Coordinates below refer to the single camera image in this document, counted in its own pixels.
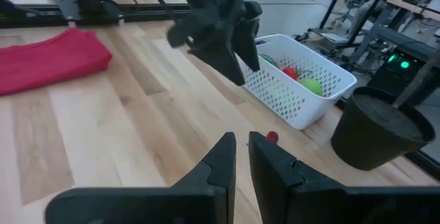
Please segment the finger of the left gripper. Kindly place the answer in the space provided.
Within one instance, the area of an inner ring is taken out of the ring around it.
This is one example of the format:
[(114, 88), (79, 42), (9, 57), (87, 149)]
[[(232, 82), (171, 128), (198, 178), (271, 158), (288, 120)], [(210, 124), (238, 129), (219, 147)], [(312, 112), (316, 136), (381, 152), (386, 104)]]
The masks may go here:
[(234, 28), (233, 48), (241, 60), (252, 70), (260, 69), (255, 37), (259, 20), (242, 21)]
[(243, 72), (232, 48), (234, 25), (208, 27), (192, 34), (189, 52), (237, 86), (245, 84)]

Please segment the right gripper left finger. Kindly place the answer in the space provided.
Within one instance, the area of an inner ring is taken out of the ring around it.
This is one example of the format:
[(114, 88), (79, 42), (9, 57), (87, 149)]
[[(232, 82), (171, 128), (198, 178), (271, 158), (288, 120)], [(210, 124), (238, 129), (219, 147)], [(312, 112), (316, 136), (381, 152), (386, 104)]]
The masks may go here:
[(72, 188), (45, 208), (45, 224), (233, 224), (237, 142), (225, 133), (170, 187)]

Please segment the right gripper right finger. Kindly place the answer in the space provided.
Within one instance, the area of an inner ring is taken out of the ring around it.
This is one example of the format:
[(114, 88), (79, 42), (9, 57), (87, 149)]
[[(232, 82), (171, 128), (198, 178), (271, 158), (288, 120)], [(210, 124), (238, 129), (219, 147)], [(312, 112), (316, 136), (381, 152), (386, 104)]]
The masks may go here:
[(440, 224), (440, 186), (344, 186), (256, 131), (248, 152), (263, 224)]

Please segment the striped green toy watermelon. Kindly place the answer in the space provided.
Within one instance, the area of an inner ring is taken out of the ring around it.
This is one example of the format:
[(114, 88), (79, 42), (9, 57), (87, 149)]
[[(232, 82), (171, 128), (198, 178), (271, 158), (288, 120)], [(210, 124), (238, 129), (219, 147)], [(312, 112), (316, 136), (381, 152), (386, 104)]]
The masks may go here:
[(272, 57), (270, 57), (268, 55), (265, 55), (265, 54), (259, 54), (259, 56), (261, 58), (263, 58), (264, 60), (266, 60), (269, 64), (271, 64), (271, 65), (273, 65), (275, 67), (278, 67), (277, 62)]

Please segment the red toy strawberry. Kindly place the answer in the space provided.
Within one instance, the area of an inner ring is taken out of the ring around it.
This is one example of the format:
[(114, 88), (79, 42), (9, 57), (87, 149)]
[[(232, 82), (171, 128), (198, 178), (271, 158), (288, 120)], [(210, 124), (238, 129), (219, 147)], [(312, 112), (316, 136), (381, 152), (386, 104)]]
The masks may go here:
[(293, 80), (298, 79), (298, 72), (294, 67), (285, 67), (284, 69), (282, 69), (282, 72), (287, 76), (289, 76), (290, 78), (292, 78)]

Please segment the white perforated plastic basket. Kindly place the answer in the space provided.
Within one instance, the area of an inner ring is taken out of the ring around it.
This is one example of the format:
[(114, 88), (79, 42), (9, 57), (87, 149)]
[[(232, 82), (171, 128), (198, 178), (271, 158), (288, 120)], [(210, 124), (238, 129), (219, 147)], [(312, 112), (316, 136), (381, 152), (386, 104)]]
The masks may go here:
[[(320, 119), (357, 82), (357, 78), (321, 54), (283, 34), (256, 39), (260, 69), (252, 71), (245, 63), (240, 68), (245, 78), (244, 88), (295, 129), (303, 130)], [(259, 54), (272, 57), (275, 67)], [(282, 72), (294, 67), (298, 79)], [(322, 96), (310, 92), (302, 79), (317, 80)]]

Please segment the grey office chair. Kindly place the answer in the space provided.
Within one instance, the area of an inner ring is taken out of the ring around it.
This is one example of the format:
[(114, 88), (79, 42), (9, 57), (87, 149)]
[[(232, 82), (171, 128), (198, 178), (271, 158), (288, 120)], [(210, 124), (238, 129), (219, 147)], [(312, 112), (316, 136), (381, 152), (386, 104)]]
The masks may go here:
[(366, 34), (364, 26), (375, 12), (378, 0), (332, 0), (317, 27), (308, 28), (305, 41), (326, 52), (352, 48)]

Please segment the green plant in black pot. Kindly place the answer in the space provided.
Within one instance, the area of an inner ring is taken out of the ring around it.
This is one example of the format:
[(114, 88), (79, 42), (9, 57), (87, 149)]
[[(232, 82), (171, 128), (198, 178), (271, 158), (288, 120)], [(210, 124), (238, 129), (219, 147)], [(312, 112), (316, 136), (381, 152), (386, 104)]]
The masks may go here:
[(432, 143), (435, 129), (407, 101), (439, 63), (440, 49), (398, 96), (374, 87), (354, 89), (331, 136), (336, 155), (369, 171)]

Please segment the black computer with green light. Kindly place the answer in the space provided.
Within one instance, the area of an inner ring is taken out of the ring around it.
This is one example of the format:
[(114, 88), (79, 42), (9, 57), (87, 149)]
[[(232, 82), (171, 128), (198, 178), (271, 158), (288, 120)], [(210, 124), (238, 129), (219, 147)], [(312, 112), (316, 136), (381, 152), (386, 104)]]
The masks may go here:
[(425, 64), (424, 60), (398, 50), (379, 67), (368, 86), (387, 92), (403, 91)]

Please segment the wooden background desk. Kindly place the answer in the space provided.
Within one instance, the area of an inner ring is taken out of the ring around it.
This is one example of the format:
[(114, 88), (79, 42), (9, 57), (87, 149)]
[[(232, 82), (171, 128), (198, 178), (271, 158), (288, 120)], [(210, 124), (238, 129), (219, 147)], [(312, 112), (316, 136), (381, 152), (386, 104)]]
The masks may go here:
[(421, 15), (424, 18), (440, 21), (440, 13), (434, 12), (427, 8), (407, 3), (404, 0), (386, 0), (386, 2), (395, 5), (397, 7), (403, 8), (405, 10), (408, 10), (410, 12), (413, 12), (415, 14)]

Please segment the folded red cloth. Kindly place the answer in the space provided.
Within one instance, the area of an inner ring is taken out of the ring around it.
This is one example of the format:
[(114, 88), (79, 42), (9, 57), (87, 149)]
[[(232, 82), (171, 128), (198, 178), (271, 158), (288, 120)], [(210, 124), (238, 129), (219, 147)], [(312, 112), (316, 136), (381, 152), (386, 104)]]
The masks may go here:
[(98, 73), (111, 59), (95, 32), (78, 28), (45, 41), (0, 48), (0, 96)]

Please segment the black aluminium table frame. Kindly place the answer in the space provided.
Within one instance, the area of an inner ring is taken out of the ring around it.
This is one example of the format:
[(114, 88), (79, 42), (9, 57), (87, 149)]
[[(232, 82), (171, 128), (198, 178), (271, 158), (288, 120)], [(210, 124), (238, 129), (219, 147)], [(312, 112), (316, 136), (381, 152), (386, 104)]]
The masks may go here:
[(185, 0), (0, 0), (0, 28), (109, 25), (180, 19)]

